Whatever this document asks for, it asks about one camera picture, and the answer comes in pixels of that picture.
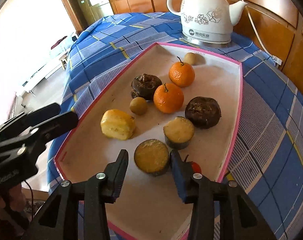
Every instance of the pink tray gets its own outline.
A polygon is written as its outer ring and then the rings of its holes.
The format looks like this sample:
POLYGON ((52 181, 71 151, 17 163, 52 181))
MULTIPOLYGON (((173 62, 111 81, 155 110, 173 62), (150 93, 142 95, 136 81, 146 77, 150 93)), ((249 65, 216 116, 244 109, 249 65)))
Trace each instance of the pink tray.
POLYGON ((221 108, 219 123, 208 130, 196 129, 190 145, 180 150, 182 159, 197 162, 203 174, 222 181, 237 136, 242 101, 242 66, 240 62, 203 49, 176 44, 155 43, 122 70, 81 116, 54 158, 63 179, 72 182, 87 180, 116 160, 120 149, 129 153, 129 164, 120 197, 106 205, 109 227, 126 239, 186 239, 191 205, 178 197, 170 172, 151 177, 137 169, 133 162, 135 148, 144 140, 165 141, 163 125, 176 116, 184 116, 186 104, 196 96, 215 98, 221 108), (177 56, 187 52, 198 55, 194 66, 195 81, 183 88, 185 101, 179 112, 163 114, 152 102, 144 116, 135 117, 137 129, 130 140, 105 137, 100 120, 105 111, 117 108, 127 113, 131 101, 131 82, 143 73, 170 82, 168 70, 177 56))

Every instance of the dark brown water chestnut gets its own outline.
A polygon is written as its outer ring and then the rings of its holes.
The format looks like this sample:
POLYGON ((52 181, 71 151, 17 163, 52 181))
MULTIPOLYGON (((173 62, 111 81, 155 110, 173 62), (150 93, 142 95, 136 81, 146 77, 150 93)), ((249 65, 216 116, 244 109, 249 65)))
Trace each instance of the dark brown water chestnut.
POLYGON ((153 100, 154 93, 161 84, 159 77, 142 74, 133 79, 131 96, 132 98, 142 97, 145 100, 153 100))
POLYGON ((215 99, 195 97, 187 104, 185 117, 189 119, 195 127, 209 129, 218 124, 221 118, 221 111, 215 99))

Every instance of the black cable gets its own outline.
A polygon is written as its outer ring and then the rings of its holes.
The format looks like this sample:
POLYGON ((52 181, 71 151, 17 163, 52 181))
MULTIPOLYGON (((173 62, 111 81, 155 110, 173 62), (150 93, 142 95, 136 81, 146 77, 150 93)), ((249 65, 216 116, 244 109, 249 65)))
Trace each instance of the black cable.
POLYGON ((30 192, 31 192, 31 221, 34 219, 34 193, 32 192, 31 186, 27 181, 24 182, 28 185, 30 192))

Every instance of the metal screw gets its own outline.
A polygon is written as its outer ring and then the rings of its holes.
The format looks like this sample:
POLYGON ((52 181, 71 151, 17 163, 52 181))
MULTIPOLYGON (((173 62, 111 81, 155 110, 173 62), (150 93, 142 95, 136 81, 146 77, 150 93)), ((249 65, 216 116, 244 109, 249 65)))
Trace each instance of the metal screw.
POLYGON ((69 184, 70 184, 69 180, 63 180, 63 181, 60 183, 60 185, 61 185, 62 187, 67 187, 69 184))
POLYGON ((228 182, 228 185, 229 185, 230 187, 237 187, 237 186, 238 186, 237 182, 235 182, 234 180, 230 180, 230 181, 228 182))
POLYGON ((23 154, 25 151, 26 151, 26 146, 22 146, 22 147, 18 150, 17 155, 23 154))
POLYGON ((203 177, 200 173, 194 173, 192 176, 194 179, 201 179, 203 177))
POLYGON ((106 174, 105 173, 98 173, 98 174, 96 174, 96 178, 97 179, 104 179, 106 177, 106 174))
POLYGON ((31 130, 31 131, 30 131, 30 134, 34 134, 34 133, 37 132, 38 130, 39 130, 39 128, 37 127, 37 128, 35 128, 35 129, 31 130))

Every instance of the kettle spout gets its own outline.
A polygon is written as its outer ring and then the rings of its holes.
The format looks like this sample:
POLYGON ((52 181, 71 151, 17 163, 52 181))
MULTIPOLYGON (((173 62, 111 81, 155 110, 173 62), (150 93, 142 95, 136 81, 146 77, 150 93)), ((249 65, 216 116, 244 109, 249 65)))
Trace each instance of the kettle spout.
POLYGON ((248 3, 246 2, 238 1, 229 5, 229 16, 231 25, 235 26, 239 22, 243 9, 247 4, 248 3))

